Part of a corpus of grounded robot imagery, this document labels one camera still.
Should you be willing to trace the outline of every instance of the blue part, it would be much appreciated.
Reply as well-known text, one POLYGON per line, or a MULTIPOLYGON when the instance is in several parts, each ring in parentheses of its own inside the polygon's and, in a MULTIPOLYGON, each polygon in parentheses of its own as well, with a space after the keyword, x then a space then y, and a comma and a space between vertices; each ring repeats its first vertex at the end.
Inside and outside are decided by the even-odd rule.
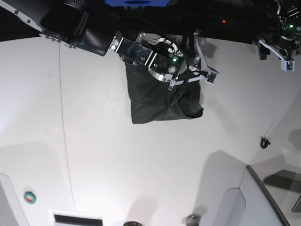
POLYGON ((112 7, 120 6, 157 6, 165 7, 169 0, 104 0, 104 2, 112 7))

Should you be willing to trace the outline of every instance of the black clip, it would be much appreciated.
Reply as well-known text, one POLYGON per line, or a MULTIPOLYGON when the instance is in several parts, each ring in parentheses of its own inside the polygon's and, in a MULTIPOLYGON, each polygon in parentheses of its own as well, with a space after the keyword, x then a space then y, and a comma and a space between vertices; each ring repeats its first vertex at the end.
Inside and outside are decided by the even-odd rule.
POLYGON ((260 147, 262 149, 266 149, 270 144, 271 144, 271 142, 269 142, 267 138, 265 138, 265 137, 261 138, 260 147))

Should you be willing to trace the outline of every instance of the round sticker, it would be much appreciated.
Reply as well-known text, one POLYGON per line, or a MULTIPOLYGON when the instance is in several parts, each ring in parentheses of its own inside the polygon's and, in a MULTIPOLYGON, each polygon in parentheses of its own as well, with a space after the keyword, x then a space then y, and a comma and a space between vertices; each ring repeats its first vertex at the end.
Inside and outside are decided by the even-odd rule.
POLYGON ((25 192, 24 199, 29 204, 34 204, 36 202, 36 196, 32 192, 25 192))

